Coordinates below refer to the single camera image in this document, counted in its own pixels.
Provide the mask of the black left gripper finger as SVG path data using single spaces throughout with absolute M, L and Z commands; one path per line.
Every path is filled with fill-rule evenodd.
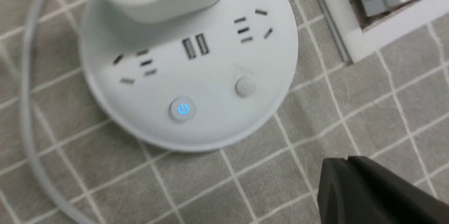
M 323 224 L 447 224 L 448 204 L 365 156 L 327 157 L 317 194 Z

